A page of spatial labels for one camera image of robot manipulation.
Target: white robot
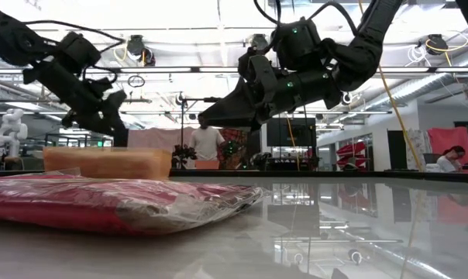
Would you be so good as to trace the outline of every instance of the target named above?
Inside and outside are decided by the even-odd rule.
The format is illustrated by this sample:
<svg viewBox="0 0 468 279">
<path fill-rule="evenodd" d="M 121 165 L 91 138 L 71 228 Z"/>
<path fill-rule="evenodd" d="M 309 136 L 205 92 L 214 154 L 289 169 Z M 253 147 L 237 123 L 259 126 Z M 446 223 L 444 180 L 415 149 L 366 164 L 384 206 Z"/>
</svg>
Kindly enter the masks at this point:
<svg viewBox="0 0 468 279">
<path fill-rule="evenodd" d="M 27 138 L 27 125 L 21 123 L 21 118 L 24 115 L 22 109 L 9 109 L 2 116 L 2 126 L 0 127 L 0 158 L 6 155 L 5 144 L 9 144 L 9 157 L 18 157 L 20 142 Z M 11 131 L 8 136 L 3 136 L 4 133 Z"/>
</svg>

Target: robotic arm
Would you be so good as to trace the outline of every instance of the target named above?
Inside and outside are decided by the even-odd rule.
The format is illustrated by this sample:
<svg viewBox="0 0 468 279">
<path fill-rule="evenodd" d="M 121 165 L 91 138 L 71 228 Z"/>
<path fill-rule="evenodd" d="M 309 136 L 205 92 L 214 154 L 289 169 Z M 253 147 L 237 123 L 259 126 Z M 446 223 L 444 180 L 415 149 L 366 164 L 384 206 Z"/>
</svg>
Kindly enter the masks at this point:
<svg viewBox="0 0 468 279">
<path fill-rule="evenodd" d="M 5 143 L 9 144 L 9 156 L 19 156 L 19 140 L 27 138 L 27 125 L 21 122 L 24 115 L 22 109 L 9 109 L 7 114 L 2 116 L 2 126 L 0 127 L 0 160 L 5 154 Z"/>
<path fill-rule="evenodd" d="M 356 28 L 346 10 L 336 2 L 325 3 L 310 18 L 279 23 L 272 33 L 272 49 L 280 68 L 264 56 L 270 48 L 249 48 L 239 58 L 241 78 L 233 92 L 203 112 L 211 126 L 249 127 L 256 130 L 272 116 L 323 100 L 327 109 L 341 102 L 343 91 L 356 90 L 377 71 L 384 37 L 402 0 L 373 0 Z M 468 0 L 457 0 L 468 22 Z M 321 40 L 312 18 L 328 6 L 346 17 L 355 35 L 348 45 Z"/>
<path fill-rule="evenodd" d="M 119 117 L 126 93 L 117 91 L 103 99 L 117 73 L 114 81 L 85 78 L 85 70 L 95 67 L 102 56 L 82 35 L 70 32 L 61 42 L 54 42 L 0 11 L 0 57 L 14 66 L 32 66 L 22 72 L 24 83 L 38 80 L 71 108 L 62 120 L 65 126 L 75 121 L 81 128 L 97 133 L 127 134 Z"/>
<path fill-rule="evenodd" d="M 236 88 L 203 112 L 206 122 L 212 126 L 255 130 L 276 114 L 292 112 L 318 100 L 324 100 L 328 109 L 335 107 L 343 91 L 357 89 L 376 72 L 385 34 L 402 2 L 373 0 L 357 28 L 344 8 L 332 1 L 308 19 L 288 24 L 271 19 L 277 28 L 270 45 L 263 50 L 250 47 L 239 58 L 241 78 Z M 468 22 L 468 0 L 456 2 Z M 256 0 L 255 3 L 264 14 Z M 276 3 L 280 11 L 280 1 Z M 343 12 L 351 25 L 355 39 L 348 46 L 329 38 L 322 40 L 311 20 L 330 5 Z M 272 67 L 264 56 L 270 49 L 277 53 L 280 68 Z M 144 59 L 146 66 L 154 66 L 153 53 L 143 49 L 141 37 L 131 38 L 128 51 Z M 0 11 L 0 57 L 14 66 L 31 65 L 32 68 L 23 71 L 24 83 L 38 80 L 71 107 L 62 122 L 65 126 L 75 121 L 81 128 L 114 136 L 117 146 L 125 145 L 118 140 L 125 136 L 115 136 L 127 134 L 119 117 L 119 107 L 126 93 L 117 91 L 103 99 L 113 81 L 85 78 L 85 69 L 95 67 L 101 51 L 82 35 L 70 32 L 61 42 L 54 42 L 38 36 L 26 24 Z"/>
</svg>

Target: duct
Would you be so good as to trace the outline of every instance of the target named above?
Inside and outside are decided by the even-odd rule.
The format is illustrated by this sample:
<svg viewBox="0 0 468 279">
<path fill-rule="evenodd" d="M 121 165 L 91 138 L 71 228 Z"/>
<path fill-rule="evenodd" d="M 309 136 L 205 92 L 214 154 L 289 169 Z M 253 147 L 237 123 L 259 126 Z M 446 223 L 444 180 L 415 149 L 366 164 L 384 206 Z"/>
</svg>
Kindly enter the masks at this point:
<svg viewBox="0 0 468 279">
<path fill-rule="evenodd" d="M 40 98 L 40 95 L 38 95 L 35 92 L 29 91 L 29 90 L 21 88 L 21 87 L 17 87 L 17 86 L 15 86 L 13 84 L 10 84 L 8 82 L 1 81 L 1 80 L 0 80 L 0 88 L 5 89 L 6 91 L 11 92 L 11 93 L 13 93 L 15 95 L 18 95 L 18 96 L 21 96 L 21 97 L 23 95 L 28 95 L 28 96 L 33 97 L 35 99 Z M 62 109 L 64 111 L 66 111 L 66 109 L 62 105 L 52 104 L 50 107 L 51 108 L 54 107 L 54 108 Z"/>
<path fill-rule="evenodd" d="M 14 103 L 14 102 L 18 102 L 18 103 L 36 103 L 35 100 L 19 99 L 18 95 L 15 95 L 15 97 L 14 97 L 10 93 L 11 93 L 11 91 L 9 92 L 9 91 L 5 90 L 5 88 L 0 87 L 0 98 L 4 98 L 4 99 L 0 100 L 1 101 L 0 103 L 9 103 L 9 101 L 12 101 L 12 103 Z M 53 105 L 41 105 L 41 104 L 37 104 L 37 106 L 39 106 L 42 109 L 46 109 L 48 111 L 53 111 L 53 107 L 54 107 Z"/>
<path fill-rule="evenodd" d="M 468 51 L 460 54 L 454 62 L 453 66 L 455 67 L 468 67 Z M 406 81 L 391 89 L 391 94 L 396 102 L 406 103 L 432 91 L 439 90 L 455 81 L 456 79 L 451 74 L 433 74 L 419 80 Z M 361 105 L 357 110 L 373 110 L 385 105 L 390 107 L 391 101 L 388 96 L 382 94 L 370 101 L 369 104 Z"/>
</svg>

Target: person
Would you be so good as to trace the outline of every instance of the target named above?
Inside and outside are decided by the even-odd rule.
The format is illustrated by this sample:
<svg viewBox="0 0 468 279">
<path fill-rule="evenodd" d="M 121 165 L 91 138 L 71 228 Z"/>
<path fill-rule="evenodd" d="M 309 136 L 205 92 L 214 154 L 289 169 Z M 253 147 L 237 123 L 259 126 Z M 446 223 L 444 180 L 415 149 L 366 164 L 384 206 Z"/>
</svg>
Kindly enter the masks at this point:
<svg viewBox="0 0 468 279">
<path fill-rule="evenodd" d="M 198 115 L 200 127 L 191 135 L 190 147 L 196 151 L 198 160 L 217 160 L 217 147 L 225 142 L 217 129 L 205 125 L 205 119 Z"/>
<path fill-rule="evenodd" d="M 463 156 L 465 156 L 465 149 L 461 146 L 453 146 L 444 151 L 437 160 L 437 164 L 443 172 L 460 172 L 463 169 L 458 160 Z"/>
</svg>

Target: cable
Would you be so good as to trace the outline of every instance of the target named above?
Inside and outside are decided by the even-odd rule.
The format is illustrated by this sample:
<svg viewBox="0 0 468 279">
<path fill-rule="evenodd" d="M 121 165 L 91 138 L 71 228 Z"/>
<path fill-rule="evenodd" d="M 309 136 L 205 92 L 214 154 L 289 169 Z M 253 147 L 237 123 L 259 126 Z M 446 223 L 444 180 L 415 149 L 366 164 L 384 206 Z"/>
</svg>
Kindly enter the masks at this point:
<svg viewBox="0 0 468 279">
<path fill-rule="evenodd" d="M 145 84 L 145 80 L 143 77 L 141 77 L 140 75 L 138 74 L 135 74 L 133 76 L 130 76 L 128 79 L 127 79 L 127 85 L 132 87 L 132 88 L 141 88 L 144 86 Z"/>
<path fill-rule="evenodd" d="M 89 67 L 93 67 L 93 68 L 99 69 L 99 70 L 108 71 L 109 73 L 113 74 L 113 78 L 110 81 L 96 81 L 96 80 L 91 79 L 91 78 L 86 78 L 86 71 L 88 70 Z M 98 83 L 98 84 L 112 84 L 112 83 L 116 82 L 118 78 L 119 78 L 119 70 L 108 68 L 108 67 L 99 67 L 99 66 L 96 66 L 96 65 L 91 65 L 91 66 L 85 67 L 82 70 L 82 80 L 83 81 L 92 81 L 92 82 Z"/>
<path fill-rule="evenodd" d="M 123 48 L 124 57 L 122 57 L 122 58 L 117 55 L 117 49 L 116 48 L 113 49 L 113 56 L 116 58 L 117 61 L 124 61 L 127 58 L 127 45 L 128 44 L 129 44 L 129 41 L 126 40 L 125 46 Z"/>
<path fill-rule="evenodd" d="M 289 115 L 286 115 L 287 127 L 289 128 L 289 136 L 291 136 L 291 142 L 293 143 L 293 148 L 296 151 L 296 164 L 298 166 L 298 171 L 300 171 L 300 169 L 299 169 L 299 154 L 298 154 L 298 151 L 296 150 L 296 142 L 294 141 L 294 137 L 293 137 L 293 129 L 291 128 L 291 121 L 289 120 L 288 116 Z"/>
<path fill-rule="evenodd" d="M 143 50 L 143 51 L 141 52 L 141 57 L 143 58 L 143 59 L 141 60 L 141 62 L 143 62 L 143 67 L 146 65 L 146 60 L 145 60 L 145 58 L 144 58 L 144 54 L 145 54 L 145 51 Z"/>
<path fill-rule="evenodd" d="M 84 30 L 84 31 L 88 31 L 88 32 L 93 32 L 93 33 L 97 33 L 97 34 L 100 34 L 100 35 L 103 35 L 103 36 L 106 36 L 110 39 L 113 39 L 113 40 L 116 40 L 118 43 L 114 43 L 113 45 L 111 46 L 108 46 L 106 47 L 105 49 L 103 50 L 100 50 L 100 53 L 103 53 L 105 52 L 106 50 L 109 50 L 113 47 L 117 47 L 117 46 L 120 46 L 121 44 L 123 44 L 125 42 L 124 39 L 122 38 L 118 38 L 116 36 L 112 36 L 108 33 L 105 33 L 101 30 L 97 30 L 97 29 L 92 29 L 92 28 L 88 28 L 88 27 L 83 27 L 83 26 L 79 26 L 79 25 L 76 25 L 76 24 L 72 24 L 72 23 L 67 23 L 67 22 L 61 22 L 61 21 L 58 21 L 58 20 L 35 20 L 35 21 L 30 21 L 30 22 L 23 22 L 24 24 L 26 25 L 33 25 L 33 24 L 57 24 L 57 25 L 62 25 L 62 26 L 68 26 L 68 27 L 72 27 L 72 28 L 75 28 L 75 29 L 80 29 L 80 30 Z"/>
<path fill-rule="evenodd" d="M 336 8 L 341 13 L 341 15 L 344 16 L 344 18 L 348 22 L 348 25 L 351 28 L 351 32 L 353 32 L 353 35 L 354 36 L 358 35 L 358 29 L 356 28 L 355 23 L 351 19 L 351 16 L 349 16 L 349 13 L 346 11 L 346 9 L 344 9 L 344 7 L 341 4 L 339 4 L 338 2 L 334 2 L 334 1 L 326 2 L 324 5 L 320 6 L 320 8 L 318 8 L 318 10 L 316 10 L 312 15 L 310 15 L 310 17 L 308 19 L 313 19 L 320 12 L 322 12 L 325 8 L 327 8 L 329 6 L 332 6 L 332 7 Z"/>
<path fill-rule="evenodd" d="M 361 13 L 363 14 L 363 0 L 358 0 L 358 3 L 360 4 L 360 10 Z M 396 102 L 394 101 L 394 98 L 392 97 L 391 90 L 389 89 L 389 86 L 387 85 L 386 78 L 384 76 L 384 72 L 382 71 L 382 66 L 379 64 L 379 72 L 380 72 L 380 78 L 382 79 L 382 82 L 384 83 L 384 88 L 387 92 L 387 95 L 389 96 L 389 100 L 391 101 L 391 105 L 394 108 L 394 112 L 396 113 L 397 120 L 399 120 L 399 124 L 401 125 L 401 129 L 403 130 L 403 136 L 404 140 L 408 144 L 408 147 L 411 150 L 411 153 L 413 154 L 413 158 L 415 159 L 415 163 L 417 165 L 418 171 L 423 171 L 423 166 L 420 163 L 420 160 L 418 159 L 417 153 L 415 151 L 415 148 L 413 147 L 413 143 L 411 143 L 410 137 L 408 136 L 408 132 L 406 131 L 406 128 L 404 127 L 403 119 L 401 118 L 401 115 L 399 111 L 397 110 Z M 415 228 L 416 228 L 416 223 L 418 220 L 421 204 L 423 203 L 423 191 L 420 191 L 417 195 L 417 205 L 415 209 L 415 216 L 413 218 L 413 223 L 411 224 L 411 231 L 410 231 L 410 239 L 408 241 L 408 249 L 406 252 L 406 255 L 404 256 L 404 261 L 403 261 L 403 266 L 401 268 L 401 275 L 399 279 L 403 279 L 404 277 L 404 272 L 406 271 L 406 264 L 408 263 L 408 258 L 409 258 L 409 253 L 411 250 L 411 245 L 413 244 L 413 239 L 415 237 Z"/>
<path fill-rule="evenodd" d="M 409 50 L 408 50 L 408 59 L 411 61 L 410 63 L 406 64 L 405 67 L 408 67 L 410 66 L 411 64 L 413 63 L 418 63 L 424 59 L 426 59 L 427 57 L 427 50 L 425 50 L 425 48 L 423 47 L 419 47 L 419 46 L 412 46 Z"/>
<path fill-rule="evenodd" d="M 445 49 L 445 50 L 444 50 L 444 49 L 438 49 L 438 48 L 433 47 L 433 46 L 429 46 L 428 42 L 430 42 L 431 40 L 427 40 L 427 41 L 425 42 L 425 45 L 426 45 L 429 49 L 431 49 L 431 50 L 440 51 L 440 52 L 445 52 L 445 53 L 446 53 L 446 52 L 455 51 L 455 50 L 461 50 L 462 48 L 464 48 L 464 47 L 466 47 L 466 46 L 468 45 L 468 38 L 466 38 L 466 36 L 464 36 L 464 35 L 461 35 L 461 36 L 463 36 L 463 37 L 466 39 L 466 42 L 465 42 L 463 45 L 454 47 L 454 48 L 452 48 L 452 49 Z"/>
<path fill-rule="evenodd" d="M 255 6 L 256 6 L 256 9 L 258 10 L 258 12 L 260 12 L 260 14 L 265 18 L 265 19 L 268 19 L 270 22 L 274 23 L 276 26 L 275 26 L 275 30 L 274 30 L 274 35 L 272 36 L 272 40 L 270 40 L 270 43 L 268 44 L 268 46 L 266 46 L 264 49 L 263 49 L 263 52 L 264 53 L 268 53 L 270 51 L 270 49 L 272 47 L 274 47 L 275 43 L 278 41 L 278 38 L 277 36 L 279 35 L 279 27 L 280 27 L 280 17 L 281 17 L 281 14 L 282 14 L 282 8 L 281 8 L 281 5 L 280 5 L 280 0 L 275 0 L 275 6 L 276 6 L 276 13 L 277 13 L 277 20 L 273 19 L 272 17 L 270 17 L 263 9 L 262 7 L 260 7 L 260 4 L 258 4 L 258 0 L 253 0 L 254 3 L 255 3 Z"/>
</svg>

